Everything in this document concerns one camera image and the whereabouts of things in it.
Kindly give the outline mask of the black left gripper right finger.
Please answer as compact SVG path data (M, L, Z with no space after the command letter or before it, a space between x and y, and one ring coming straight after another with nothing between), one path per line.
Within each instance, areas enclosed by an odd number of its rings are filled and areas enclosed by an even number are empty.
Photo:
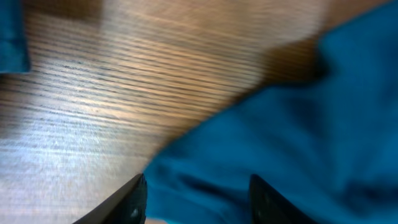
M317 224L260 176L249 183L252 224Z

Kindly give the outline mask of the blue polo shirt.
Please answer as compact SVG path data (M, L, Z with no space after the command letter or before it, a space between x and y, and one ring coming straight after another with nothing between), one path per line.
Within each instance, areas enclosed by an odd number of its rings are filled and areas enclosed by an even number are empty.
M146 214L249 223L259 175L318 223L397 222L397 2L329 32L319 80L263 88L163 149Z

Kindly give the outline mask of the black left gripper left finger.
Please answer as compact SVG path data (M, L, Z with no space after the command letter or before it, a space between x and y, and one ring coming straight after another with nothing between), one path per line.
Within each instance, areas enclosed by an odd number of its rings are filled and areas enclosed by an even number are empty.
M137 174L73 224L145 224L147 182Z

